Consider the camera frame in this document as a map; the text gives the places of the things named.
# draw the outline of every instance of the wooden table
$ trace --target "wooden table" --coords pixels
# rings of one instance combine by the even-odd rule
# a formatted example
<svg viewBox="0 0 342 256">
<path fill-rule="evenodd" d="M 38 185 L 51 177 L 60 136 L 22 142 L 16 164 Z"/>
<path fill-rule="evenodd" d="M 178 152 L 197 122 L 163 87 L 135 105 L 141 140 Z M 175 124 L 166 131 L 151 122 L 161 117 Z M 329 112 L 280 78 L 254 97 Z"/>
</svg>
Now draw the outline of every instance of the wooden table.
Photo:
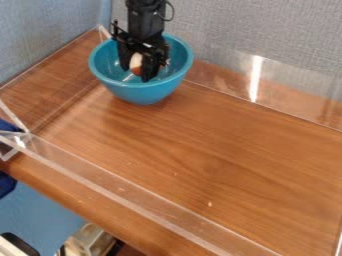
<svg viewBox="0 0 342 256">
<path fill-rule="evenodd" d="M 248 84 L 242 75 L 199 61 L 165 101 L 129 104 L 87 69 L 97 44 L 97 33 L 86 34 L 2 94 L 38 135 L 280 254 L 333 255 L 342 212 L 341 133 L 199 86 L 201 76 L 207 81 L 218 74 L 241 95 Z M 67 77 L 73 88 L 90 84 L 54 118 L 51 109 L 70 95 L 54 91 L 51 77 Z M 286 87 L 273 86 L 286 93 Z M 147 255 L 211 255 L 27 156 L 2 168 Z"/>
</svg>

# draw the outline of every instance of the gray carpet wall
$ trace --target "gray carpet wall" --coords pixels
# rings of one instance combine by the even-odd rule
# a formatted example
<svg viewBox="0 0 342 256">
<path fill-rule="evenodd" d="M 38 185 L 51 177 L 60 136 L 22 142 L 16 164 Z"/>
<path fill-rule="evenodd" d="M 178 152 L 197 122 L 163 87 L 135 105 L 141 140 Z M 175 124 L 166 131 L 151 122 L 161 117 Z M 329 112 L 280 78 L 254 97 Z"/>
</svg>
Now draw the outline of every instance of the gray carpet wall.
<svg viewBox="0 0 342 256">
<path fill-rule="evenodd" d="M 0 82 L 110 15 L 111 0 L 0 0 Z"/>
<path fill-rule="evenodd" d="M 199 59 L 249 72 L 249 54 L 261 55 L 276 60 L 265 63 L 264 77 L 322 96 L 336 94 L 332 87 L 341 79 L 332 75 L 342 75 L 341 0 L 170 1 L 177 17 L 167 32 L 191 44 Z M 113 17 L 126 21 L 123 0 L 114 0 Z"/>
</svg>

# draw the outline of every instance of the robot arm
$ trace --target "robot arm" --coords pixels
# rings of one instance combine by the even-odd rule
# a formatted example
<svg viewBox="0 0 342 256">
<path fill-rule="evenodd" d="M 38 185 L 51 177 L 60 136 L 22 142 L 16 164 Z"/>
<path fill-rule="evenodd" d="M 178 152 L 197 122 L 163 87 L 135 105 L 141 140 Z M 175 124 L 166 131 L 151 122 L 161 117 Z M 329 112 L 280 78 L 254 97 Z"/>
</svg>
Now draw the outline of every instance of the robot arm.
<svg viewBox="0 0 342 256">
<path fill-rule="evenodd" d="M 173 17 L 166 19 L 166 6 L 173 8 Z M 113 23 L 113 38 L 118 41 L 121 65 L 130 69 L 134 54 L 142 55 L 142 80 L 149 82 L 169 62 L 170 46 L 163 38 L 165 22 L 174 19 L 174 6 L 169 0 L 127 0 L 129 32 Z"/>
</svg>

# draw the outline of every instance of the gray fabric wall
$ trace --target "gray fabric wall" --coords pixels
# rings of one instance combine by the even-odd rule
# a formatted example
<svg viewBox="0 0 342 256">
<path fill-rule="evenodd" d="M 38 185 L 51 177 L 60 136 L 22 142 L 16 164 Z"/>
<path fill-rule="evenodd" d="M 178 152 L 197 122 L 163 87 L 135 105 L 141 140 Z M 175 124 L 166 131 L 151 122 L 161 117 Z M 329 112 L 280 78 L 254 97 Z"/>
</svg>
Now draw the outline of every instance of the gray fabric wall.
<svg viewBox="0 0 342 256">
<path fill-rule="evenodd" d="M 235 49 L 326 74 L 341 72 L 341 0 L 171 2 L 177 18 L 167 31 L 191 44 L 198 58 L 234 68 L 229 49 Z M 123 0 L 114 0 L 113 14 L 126 20 Z"/>
<path fill-rule="evenodd" d="M 111 0 L 0 0 L 0 82 L 110 15 Z"/>
</svg>

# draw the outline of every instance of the blue bowl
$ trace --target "blue bowl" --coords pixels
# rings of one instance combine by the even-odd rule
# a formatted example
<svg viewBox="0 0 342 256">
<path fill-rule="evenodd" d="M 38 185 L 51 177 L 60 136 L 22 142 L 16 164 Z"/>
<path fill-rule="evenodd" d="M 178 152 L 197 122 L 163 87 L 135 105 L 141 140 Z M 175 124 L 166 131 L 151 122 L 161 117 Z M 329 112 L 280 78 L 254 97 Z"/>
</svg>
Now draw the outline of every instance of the blue bowl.
<svg viewBox="0 0 342 256">
<path fill-rule="evenodd" d="M 166 98 L 179 86 L 193 66 L 194 54 L 190 46 L 177 37 L 166 34 L 171 46 L 171 63 L 147 83 L 133 72 L 125 71 L 119 63 L 117 42 L 105 41 L 90 56 L 90 69 L 109 90 L 123 100 L 150 105 Z"/>
</svg>

